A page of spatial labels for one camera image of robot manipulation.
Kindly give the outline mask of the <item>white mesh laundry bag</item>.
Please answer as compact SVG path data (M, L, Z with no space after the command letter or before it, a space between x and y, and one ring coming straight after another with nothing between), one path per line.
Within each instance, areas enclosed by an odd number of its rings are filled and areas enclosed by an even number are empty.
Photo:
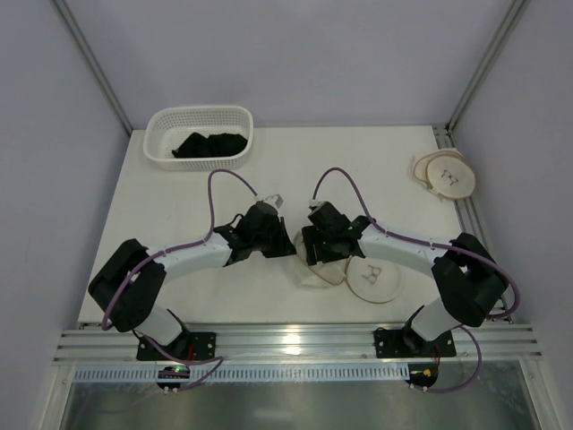
M291 260L291 269L301 288L323 290L345 286L358 299L374 305L390 303L402 292L402 271L395 263L349 257L309 266L300 232L295 235L294 245L297 254Z

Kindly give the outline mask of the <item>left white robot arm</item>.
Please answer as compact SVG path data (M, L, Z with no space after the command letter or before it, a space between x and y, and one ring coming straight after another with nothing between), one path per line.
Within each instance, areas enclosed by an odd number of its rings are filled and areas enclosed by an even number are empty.
M140 358L184 362L209 360L198 337L170 311L157 305L159 291L170 280L196 271L224 268L254 252L268 259L295 254L279 214L279 195L257 201L237 222L214 228L206 238L167 248L148 248L136 239L124 241L88 286L104 313L103 329L133 331L141 342Z

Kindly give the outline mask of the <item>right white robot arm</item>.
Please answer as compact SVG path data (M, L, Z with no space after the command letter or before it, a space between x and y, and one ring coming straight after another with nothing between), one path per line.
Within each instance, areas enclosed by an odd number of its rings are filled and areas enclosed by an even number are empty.
M330 202L310 207L302 229L306 262L337 262L350 257L392 262L433 279L439 297L416 310L405 325L382 339L397 345L394 357L423 357L440 336L460 325L479 327L509 286L481 242L467 233L447 244L408 237L377 227L362 215L351 220Z

